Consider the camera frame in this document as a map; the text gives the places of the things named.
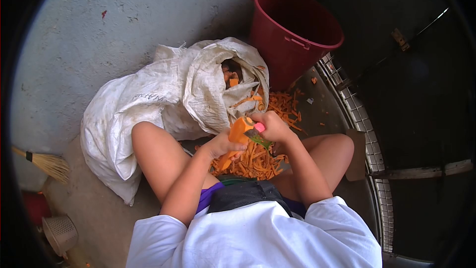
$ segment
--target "red bucket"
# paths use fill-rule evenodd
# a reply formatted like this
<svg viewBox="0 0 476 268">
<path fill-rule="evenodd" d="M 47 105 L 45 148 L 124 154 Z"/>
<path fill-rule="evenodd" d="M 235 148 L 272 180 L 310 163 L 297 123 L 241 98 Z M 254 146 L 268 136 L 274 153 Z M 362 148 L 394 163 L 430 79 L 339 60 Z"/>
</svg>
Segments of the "red bucket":
<svg viewBox="0 0 476 268">
<path fill-rule="evenodd" d="M 269 69 L 271 91 L 286 90 L 344 34 L 339 23 L 315 0 L 254 0 L 249 36 Z"/>
</svg>

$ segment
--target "hand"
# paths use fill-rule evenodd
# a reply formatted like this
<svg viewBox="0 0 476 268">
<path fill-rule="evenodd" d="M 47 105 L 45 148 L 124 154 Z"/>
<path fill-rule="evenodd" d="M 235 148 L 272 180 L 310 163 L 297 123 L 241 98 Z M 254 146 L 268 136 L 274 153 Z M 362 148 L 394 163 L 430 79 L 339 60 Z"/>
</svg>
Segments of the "hand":
<svg viewBox="0 0 476 268">
<path fill-rule="evenodd" d="M 219 158 L 228 151 L 238 151 L 232 158 L 231 161 L 239 158 L 240 155 L 246 149 L 246 145 L 241 143 L 232 143 L 228 140 L 230 134 L 230 129 L 226 128 L 224 131 L 219 133 L 216 137 L 205 143 L 200 147 L 199 150 L 205 150 L 210 154 L 212 159 Z"/>
<path fill-rule="evenodd" d="M 266 140 L 281 144 L 296 135 L 274 111 L 253 113 L 250 118 L 265 125 L 266 130 L 261 133 L 261 136 Z"/>
</svg>

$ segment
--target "concrete wall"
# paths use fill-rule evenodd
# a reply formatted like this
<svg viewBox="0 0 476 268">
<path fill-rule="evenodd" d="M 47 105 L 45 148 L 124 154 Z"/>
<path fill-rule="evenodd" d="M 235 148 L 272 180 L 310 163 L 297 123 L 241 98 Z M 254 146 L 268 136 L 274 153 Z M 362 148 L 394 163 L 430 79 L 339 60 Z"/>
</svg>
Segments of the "concrete wall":
<svg viewBox="0 0 476 268">
<path fill-rule="evenodd" d="M 13 144 L 61 154 L 105 82 L 150 63 L 157 44 L 247 35 L 252 12 L 250 0 L 46 0 L 16 72 Z M 45 176 L 15 164 L 22 187 L 38 190 Z"/>
</svg>

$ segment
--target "white sack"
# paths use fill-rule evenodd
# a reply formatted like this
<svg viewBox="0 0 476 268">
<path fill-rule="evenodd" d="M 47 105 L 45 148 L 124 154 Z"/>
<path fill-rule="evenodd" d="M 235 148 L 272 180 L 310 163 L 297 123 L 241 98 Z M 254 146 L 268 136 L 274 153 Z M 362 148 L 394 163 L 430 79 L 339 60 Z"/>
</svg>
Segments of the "white sack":
<svg viewBox="0 0 476 268">
<path fill-rule="evenodd" d="M 225 90 L 221 63 L 229 58 L 240 63 L 243 81 Z M 141 176 L 130 137 L 136 123 L 152 122 L 176 140 L 218 134 L 239 116 L 258 111 L 255 101 L 229 108 L 258 85 L 264 90 L 266 110 L 268 68 L 255 48 L 238 39 L 206 40 L 190 48 L 159 45 L 152 64 L 107 82 L 86 108 L 81 122 L 86 163 L 133 205 Z"/>
</svg>

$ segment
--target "bucket handle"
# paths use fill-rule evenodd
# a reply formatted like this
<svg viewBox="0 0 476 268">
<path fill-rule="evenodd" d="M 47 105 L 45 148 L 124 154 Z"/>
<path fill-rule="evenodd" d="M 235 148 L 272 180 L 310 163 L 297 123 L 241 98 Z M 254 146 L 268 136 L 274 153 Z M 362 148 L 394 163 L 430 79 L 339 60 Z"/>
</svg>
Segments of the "bucket handle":
<svg viewBox="0 0 476 268">
<path fill-rule="evenodd" d="M 301 42 L 299 42 L 299 41 L 297 41 L 293 38 L 289 38 L 287 36 L 285 36 L 284 39 L 287 40 L 288 42 L 293 42 L 293 43 L 296 43 L 296 44 L 302 46 L 304 48 L 304 50 L 309 50 L 309 48 L 311 47 L 311 45 L 309 43 L 303 44 L 303 43 L 301 43 Z"/>
</svg>

